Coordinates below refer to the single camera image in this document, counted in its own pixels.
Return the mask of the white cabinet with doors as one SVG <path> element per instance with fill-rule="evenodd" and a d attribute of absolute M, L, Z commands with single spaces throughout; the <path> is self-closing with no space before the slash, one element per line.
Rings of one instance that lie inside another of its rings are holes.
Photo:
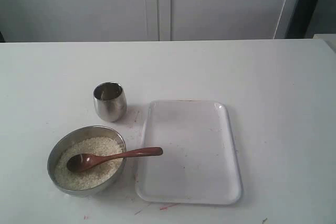
<path fill-rule="evenodd" d="M 7 42 L 284 38 L 298 0 L 1 0 Z"/>

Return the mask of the white plastic tray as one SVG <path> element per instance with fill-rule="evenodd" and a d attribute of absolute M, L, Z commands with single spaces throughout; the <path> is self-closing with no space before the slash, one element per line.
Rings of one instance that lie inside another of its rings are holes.
<path fill-rule="evenodd" d="M 242 195 L 226 107 L 215 101 L 157 100 L 140 147 L 163 154 L 138 160 L 135 190 L 150 202 L 231 205 Z"/>

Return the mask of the black vertical post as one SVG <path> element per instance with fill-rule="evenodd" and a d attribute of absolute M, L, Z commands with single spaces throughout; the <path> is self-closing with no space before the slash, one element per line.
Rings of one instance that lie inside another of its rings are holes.
<path fill-rule="evenodd" d="M 305 37 L 317 2 L 318 0 L 297 0 L 286 31 L 286 39 L 301 39 Z"/>

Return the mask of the steel cup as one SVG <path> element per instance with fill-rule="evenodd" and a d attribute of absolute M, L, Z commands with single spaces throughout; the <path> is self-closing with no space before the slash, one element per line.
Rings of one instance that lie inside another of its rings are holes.
<path fill-rule="evenodd" d="M 107 122 L 121 119 L 127 111 L 127 100 L 121 84 L 105 82 L 93 91 L 95 111 L 99 118 Z"/>

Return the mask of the brown wooden spoon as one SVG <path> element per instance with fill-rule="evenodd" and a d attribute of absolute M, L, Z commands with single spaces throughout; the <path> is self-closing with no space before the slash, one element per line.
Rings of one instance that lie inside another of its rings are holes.
<path fill-rule="evenodd" d="M 71 157 L 66 166 L 67 169 L 73 173 L 84 172 L 102 163 L 130 157 L 147 157 L 147 156 L 161 156 L 163 149 L 161 147 L 146 147 L 137 150 L 127 151 L 119 154 L 109 156 L 97 156 L 93 154 L 78 154 Z"/>

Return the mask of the steel bowl of rice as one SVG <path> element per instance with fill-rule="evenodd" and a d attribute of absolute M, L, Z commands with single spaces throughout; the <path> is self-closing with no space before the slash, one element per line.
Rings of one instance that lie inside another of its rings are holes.
<path fill-rule="evenodd" d="M 109 161 L 81 173 L 70 172 L 66 167 L 68 160 L 81 153 L 108 156 L 125 151 L 125 141 L 116 130 L 86 126 L 69 133 L 54 146 L 48 157 L 48 174 L 62 192 L 78 197 L 91 196 L 121 177 L 126 159 Z"/>

